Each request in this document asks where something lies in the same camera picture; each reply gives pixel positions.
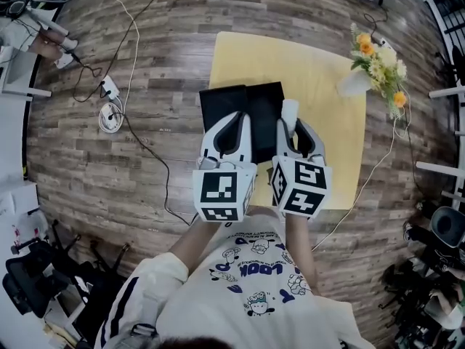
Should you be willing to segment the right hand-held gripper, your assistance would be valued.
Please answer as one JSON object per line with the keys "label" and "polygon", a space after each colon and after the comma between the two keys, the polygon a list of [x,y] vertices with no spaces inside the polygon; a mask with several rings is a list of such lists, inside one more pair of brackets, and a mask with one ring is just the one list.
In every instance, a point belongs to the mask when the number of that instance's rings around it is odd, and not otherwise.
{"label": "right hand-held gripper", "polygon": [[[323,141],[305,121],[297,119],[295,133],[300,154],[325,155]],[[314,218],[331,196],[332,168],[287,157],[295,155],[288,127],[284,120],[278,119],[277,156],[272,159],[270,179],[275,205],[283,214]]]}

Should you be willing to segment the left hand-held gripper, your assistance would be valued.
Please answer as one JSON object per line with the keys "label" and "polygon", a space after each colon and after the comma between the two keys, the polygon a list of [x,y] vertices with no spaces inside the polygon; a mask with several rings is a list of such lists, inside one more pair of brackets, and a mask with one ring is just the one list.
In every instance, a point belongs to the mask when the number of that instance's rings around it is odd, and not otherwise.
{"label": "left hand-held gripper", "polygon": [[252,158],[247,113],[230,113],[205,132],[193,171],[194,205],[203,221],[243,221],[255,188]]}

